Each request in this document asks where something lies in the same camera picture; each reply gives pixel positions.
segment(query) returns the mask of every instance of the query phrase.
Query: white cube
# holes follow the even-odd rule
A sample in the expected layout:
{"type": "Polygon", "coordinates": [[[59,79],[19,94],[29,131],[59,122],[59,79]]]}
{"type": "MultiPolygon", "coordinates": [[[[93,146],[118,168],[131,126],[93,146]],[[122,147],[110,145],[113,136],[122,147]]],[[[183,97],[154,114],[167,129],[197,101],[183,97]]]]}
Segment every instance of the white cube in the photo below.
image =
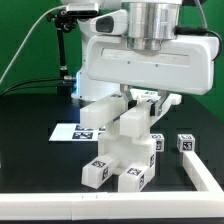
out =
{"type": "Polygon", "coordinates": [[[139,192],[147,184],[145,176],[148,166],[131,164],[120,176],[118,192],[139,192]]]}
{"type": "Polygon", "coordinates": [[[156,140],[156,152],[164,152],[165,138],[163,134],[150,134],[150,137],[156,140]]]}
{"type": "Polygon", "coordinates": [[[178,134],[177,136],[177,148],[180,152],[194,151],[195,150],[195,138],[191,134],[178,134]]]}

